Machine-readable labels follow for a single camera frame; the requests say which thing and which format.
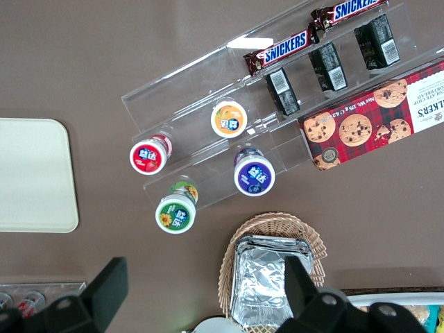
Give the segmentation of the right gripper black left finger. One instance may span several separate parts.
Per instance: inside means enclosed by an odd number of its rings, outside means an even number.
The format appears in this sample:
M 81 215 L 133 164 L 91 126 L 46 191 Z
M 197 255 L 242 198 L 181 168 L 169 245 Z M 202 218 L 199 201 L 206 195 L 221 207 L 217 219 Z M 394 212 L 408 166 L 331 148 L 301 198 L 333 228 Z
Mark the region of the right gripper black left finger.
M 45 332 L 105 332 L 128 295 L 128 267 L 114 257 L 77 296 L 66 296 L 44 310 Z

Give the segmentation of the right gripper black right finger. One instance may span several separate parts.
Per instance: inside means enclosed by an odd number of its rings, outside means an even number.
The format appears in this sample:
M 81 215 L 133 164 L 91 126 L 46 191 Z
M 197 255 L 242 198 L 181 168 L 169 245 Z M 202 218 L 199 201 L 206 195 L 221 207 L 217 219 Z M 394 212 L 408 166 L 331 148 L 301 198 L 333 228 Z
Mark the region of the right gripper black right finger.
M 297 257 L 285 258 L 284 287 L 293 316 L 283 332 L 347 332 L 346 296 L 331 288 L 318 288 Z

